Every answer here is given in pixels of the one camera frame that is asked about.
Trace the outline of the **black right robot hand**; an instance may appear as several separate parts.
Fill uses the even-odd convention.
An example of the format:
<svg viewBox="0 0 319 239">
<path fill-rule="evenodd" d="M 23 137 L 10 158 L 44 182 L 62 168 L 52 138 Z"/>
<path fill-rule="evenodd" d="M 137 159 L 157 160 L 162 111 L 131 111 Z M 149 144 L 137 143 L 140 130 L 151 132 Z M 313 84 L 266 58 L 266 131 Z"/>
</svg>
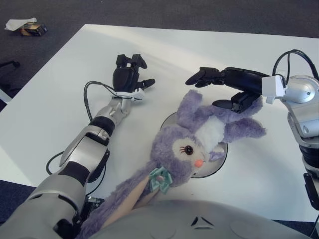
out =
<svg viewBox="0 0 319 239">
<path fill-rule="evenodd" d="M 230 100 L 217 100 L 212 103 L 216 107 L 240 114 L 252 106 L 253 102 L 262 95 L 262 78 L 264 77 L 268 77 L 268 75 L 234 67 L 227 67 L 222 71 L 216 68 L 201 67 L 185 84 L 195 85 L 197 88 L 211 84 L 226 85 L 240 90 Z"/>
</svg>

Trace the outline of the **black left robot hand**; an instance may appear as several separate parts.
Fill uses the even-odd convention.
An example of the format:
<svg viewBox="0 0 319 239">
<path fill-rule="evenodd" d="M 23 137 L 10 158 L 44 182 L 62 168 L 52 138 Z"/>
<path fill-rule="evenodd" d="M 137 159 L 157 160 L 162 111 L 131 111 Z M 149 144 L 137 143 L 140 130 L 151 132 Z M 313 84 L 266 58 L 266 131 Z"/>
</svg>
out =
<svg viewBox="0 0 319 239">
<path fill-rule="evenodd" d="M 141 54 L 134 54 L 131 58 L 125 54 L 118 55 L 116 68 L 113 72 L 114 91 L 132 93 L 137 89 L 144 90 L 155 84 L 155 79 L 139 82 L 139 68 L 147 68 L 147 64 Z"/>
</svg>

